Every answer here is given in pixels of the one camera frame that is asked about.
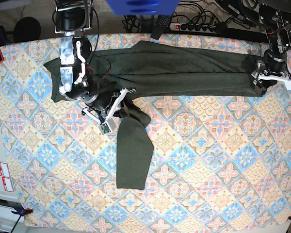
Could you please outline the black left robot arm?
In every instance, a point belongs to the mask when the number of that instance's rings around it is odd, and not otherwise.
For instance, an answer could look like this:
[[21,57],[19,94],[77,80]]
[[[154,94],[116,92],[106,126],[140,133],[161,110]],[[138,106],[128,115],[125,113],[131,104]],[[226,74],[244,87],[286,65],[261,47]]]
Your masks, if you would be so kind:
[[257,61],[252,72],[253,85],[263,96],[270,86],[281,82],[291,91],[291,72],[287,64],[287,52],[291,49],[291,0],[257,0],[251,6],[247,0],[238,1],[239,10],[253,24],[265,30],[269,48],[263,59]]

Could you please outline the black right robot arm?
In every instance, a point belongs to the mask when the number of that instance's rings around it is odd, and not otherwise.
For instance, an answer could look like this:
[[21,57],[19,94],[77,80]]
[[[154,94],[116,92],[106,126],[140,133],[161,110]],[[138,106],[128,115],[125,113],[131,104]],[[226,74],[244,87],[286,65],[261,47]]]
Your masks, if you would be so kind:
[[125,103],[126,94],[132,89],[118,90],[115,82],[106,82],[94,76],[89,59],[95,55],[84,32],[90,30],[93,16],[97,16],[91,0],[57,0],[52,14],[55,32],[63,35],[60,42],[60,79],[58,92],[66,100],[79,100],[85,104],[82,110],[98,122],[111,117],[125,118],[129,115]]

